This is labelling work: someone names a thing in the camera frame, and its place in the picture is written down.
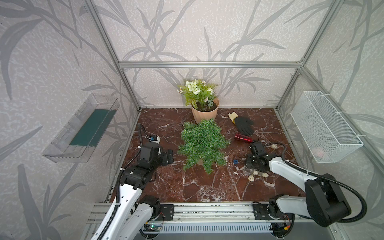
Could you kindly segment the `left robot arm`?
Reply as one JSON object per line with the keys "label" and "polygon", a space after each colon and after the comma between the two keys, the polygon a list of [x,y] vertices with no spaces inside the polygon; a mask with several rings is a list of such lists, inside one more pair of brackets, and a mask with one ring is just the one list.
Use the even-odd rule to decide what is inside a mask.
{"label": "left robot arm", "polygon": [[166,219],[159,199],[149,195],[143,197],[142,193],[155,179],[159,167],[174,163],[174,153],[164,150],[160,137],[148,135],[142,124],[137,128],[140,145],[132,158],[136,163],[128,163],[120,169],[115,200],[92,236],[93,240],[133,240],[137,234],[146,240],[154,240],[163,227],[150,223],[158,218],[162,222]]}

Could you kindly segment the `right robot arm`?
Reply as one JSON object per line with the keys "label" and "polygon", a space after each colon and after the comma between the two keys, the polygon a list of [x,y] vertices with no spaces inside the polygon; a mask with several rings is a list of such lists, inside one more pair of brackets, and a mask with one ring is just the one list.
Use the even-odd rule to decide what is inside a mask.
{"label": "right robot arm", "polygon": [[[285,152],[280,156],[269,154],[266,150],[268,146],[251,142],[251,153],[246,158],[247,167],[259,173],[280,175],[305,193],[304,197],[280,194],[270,198],[267,207],[270,218],[278,220],[283,214],[300,215],[321,227],[328,227],[333,223],[354,223],[366,216],[368,205],[358,191],[337,181],[330,174],[320,175],[293,164],[285,159]],[[351,192],[361,203],[361,210],[354,217],[343,190]]]}

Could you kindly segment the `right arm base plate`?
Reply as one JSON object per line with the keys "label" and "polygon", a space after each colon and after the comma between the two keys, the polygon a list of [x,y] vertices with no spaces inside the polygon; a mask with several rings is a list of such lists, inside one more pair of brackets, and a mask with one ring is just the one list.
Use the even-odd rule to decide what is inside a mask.
{"label": "right arm base plate", "polygon": [[255,217],[255,220],[266,220],[266,221],[272,221],[272,220],[279,220],[280,218],[273,217],[269,212],[269,203],[260,203],[260,202],[253,202],[252,208],[253,208],[253,214]]}

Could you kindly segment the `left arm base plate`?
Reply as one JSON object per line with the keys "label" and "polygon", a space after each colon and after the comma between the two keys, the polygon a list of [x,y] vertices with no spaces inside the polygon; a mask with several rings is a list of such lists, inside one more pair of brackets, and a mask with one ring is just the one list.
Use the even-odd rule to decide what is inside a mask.
{"label": "left arm base plate", "polygon": [[174,219],[175,205],[160,204],[159,216],[157,221],[172,221]]}

